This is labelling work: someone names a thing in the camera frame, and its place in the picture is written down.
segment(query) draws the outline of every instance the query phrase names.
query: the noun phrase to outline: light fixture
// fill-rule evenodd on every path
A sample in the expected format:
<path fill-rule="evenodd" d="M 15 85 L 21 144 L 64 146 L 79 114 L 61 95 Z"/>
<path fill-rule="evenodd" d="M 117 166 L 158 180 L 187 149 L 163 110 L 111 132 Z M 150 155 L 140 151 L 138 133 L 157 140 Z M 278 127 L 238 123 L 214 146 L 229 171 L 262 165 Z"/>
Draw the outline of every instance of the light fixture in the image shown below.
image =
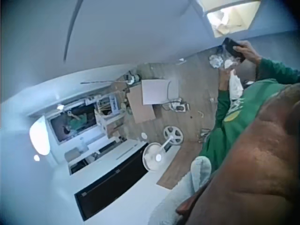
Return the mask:
<path fill-rule="evenodd" d="M 33 159 L 35 160 L 35 161 L 39 161 L 39 156 L 38 155 L 35 155 L 34 157 L 33 157 Z"/>
<path fill-rule="evenodd" d="M 63 110 L 63 109 L 64 109 L 64 107 L 65 107 L 65 106 L 64 106 L 64 105 L 62 105 L 62 104 L 58 104 L 58 105 L 57 105 L 57 109 L 58 109 L 58 110 Z"/>
<path fill-rule="evenodd" d="M 30 140 L 33 147 L 41 155 L 48 155 L 50 152 L 49 136 L 46 127 L 45 116 L 40 117 L 29 130 Z"/>

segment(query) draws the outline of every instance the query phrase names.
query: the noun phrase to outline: green sweatshirt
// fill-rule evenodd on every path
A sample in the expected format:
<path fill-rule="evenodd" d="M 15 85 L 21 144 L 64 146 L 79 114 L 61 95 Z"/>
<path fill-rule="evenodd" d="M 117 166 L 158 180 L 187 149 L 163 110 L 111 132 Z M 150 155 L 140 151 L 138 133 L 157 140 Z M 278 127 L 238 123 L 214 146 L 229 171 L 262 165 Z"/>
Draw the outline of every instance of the green sweatshirt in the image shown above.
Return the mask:
<path fill-rule="evenodd" d="M 261 60 L 258 73 L 260 81 L 245 89 L 231 106 L 229 91 L 219 90 L 215 127 L 200 152 L 200 156 L 210 159 L 212 172 L 220 167 L 239 135 L 256 117 L 260 106 L 285 84 L 300 82 L 298 70 L 267 59 Z"/>

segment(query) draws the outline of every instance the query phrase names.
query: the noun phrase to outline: wooden floor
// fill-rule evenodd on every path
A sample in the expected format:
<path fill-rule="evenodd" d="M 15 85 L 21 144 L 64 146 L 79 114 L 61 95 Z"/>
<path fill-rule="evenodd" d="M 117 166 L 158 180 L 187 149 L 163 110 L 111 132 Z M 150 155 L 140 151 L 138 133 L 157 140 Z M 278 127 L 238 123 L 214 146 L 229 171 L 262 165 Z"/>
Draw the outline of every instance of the wooden floor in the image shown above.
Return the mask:
<path fill-rule="evenodd" d="M 287 66 L 299 69 L 300 41 L 296 32 L 283 33 L 269 36 L 252 38 L 250 40 L 254 48 L 266 58 L 279 60 Z M 126 124 L 121 128 L 121 133 L 125 133 L 127 138 L 139 139 L 141 133 L 145 132 L 148 142 L 165 142 L 163 130 L 168 125 L 179 127 L 184 134 L 184 143 L 180 151 L 184 151 L 183 146 L 199 146 L 198 135 L 201 128 L 214 126 L 215 112 L 217 109 L 218 97 L 218 70 L 213 69 L 208 61 L 208 57 L 215 54 L 216 50 L 209 49 L 188 58 L 186 63 L 181 65 L 151 63 L 139 65 L 138 73 L 142 79 L 169 79 L 175 78 L 179 81 L 179 96 L 190 104 L 190 111 L 179 113 L 165 111 L 160 105 L 155 105 L 156 119 L 140 124 L 135 124 L 133 116 L 126 115 Z M 255 80 L 255 65 L 249 61 L 244 61 L 237 69 L 237 75 L 241 81 Z M 177 154 L 159 184 L 166 188 L 172 188 L 181 177 L 189 170 L 190 159 L 199 154 L 199 149 L 190 148 L 188 155 Z"/>
<path fill-rule="evenodd" d="M 123 127 L 128 138 L 140 139 L 145 132 L 149 142 L 163 143 L 163 130 L 166 126 L 179 127 L 185 141 L 197 141 L 201 128 L 214 126 L 218 97 L 218 70 L 213 69 L 208 57 L 215 53 L 210 49 L 186 58 L 187 62 L 176 64 L 143 64 L 137 68 L 142 79 L 177 79 L 179 96 L 190 105 L 190 111 L 165 111 L 160 105 L 154 105 L 156 119 L 135 124 L 133 116 L 126 115 L 126 126 Z"/>

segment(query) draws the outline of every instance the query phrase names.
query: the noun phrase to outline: smartphone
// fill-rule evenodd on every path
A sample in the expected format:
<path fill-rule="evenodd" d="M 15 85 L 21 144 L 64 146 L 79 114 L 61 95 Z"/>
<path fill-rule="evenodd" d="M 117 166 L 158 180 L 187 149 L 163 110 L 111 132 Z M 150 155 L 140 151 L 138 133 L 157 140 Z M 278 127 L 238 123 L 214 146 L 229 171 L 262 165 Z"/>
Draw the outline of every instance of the smartphone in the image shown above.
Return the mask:
<path fill-rule="evenodd" d="M 235 58 L 239 57 L 240 62 L 242 63 L 245 60 L 245 56 L 237 52 L 236 50 L 233 49 L 234 46 L 241 46 L 239 43 L 235 42 L 231 38 L 226 37 L 225 40 L 223 41 L 222 45 L 225 46 L 225 49 Z"/>

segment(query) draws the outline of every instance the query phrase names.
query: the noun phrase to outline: person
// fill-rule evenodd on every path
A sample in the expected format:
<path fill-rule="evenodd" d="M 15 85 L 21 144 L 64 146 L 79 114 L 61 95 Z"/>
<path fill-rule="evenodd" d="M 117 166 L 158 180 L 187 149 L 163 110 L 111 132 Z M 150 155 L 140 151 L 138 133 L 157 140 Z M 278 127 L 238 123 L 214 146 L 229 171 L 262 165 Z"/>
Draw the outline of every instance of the person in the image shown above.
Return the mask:
<path fill-rule="evenodd" d="M 63 131 L 66 135 L 73 135 L 78 129 L 83 127 L 87 123 L 87 114 L 76 116 L 71 111 L 67 112 L 67 125 L 63 126 Z"/>
<path fill-rule="evenodd" d="M 299 187 L 299 157 L 296 135 L 288 134 L 286 126 L 294 128 L 300 120 L 299 71 L 263 58 L 248 41 L 240 44 L 235 50 L 256 64 L 257 81 L 231 105 L 230 71 L 219 72 L 215 126 L 191 171 L 154 209 L 149 225 L 248 224 L 250 219 L 275 224 L 265 218 L 284 216 L 284 208 L 291 206 L 289 199 Z M 270 101 L 274 106 L 266 107 Z"/>
<path fill-rule="evenodd" d="M 263 58 L 248 41 L 241 41 L 234 49 L 258 68 L 257 81 L 244 90 L 240 99 L 231 105 L 229 99 L 229 71 L 220 71 L 218 105 L 215 126 L 203 144 L 200 156 L 206 156 L 212 173 L 222 164 L 240 134 L 255 119 L 261 105 L 280 92 L 287 84 L 300 82 L 298 70 L 280 62 Z"/>

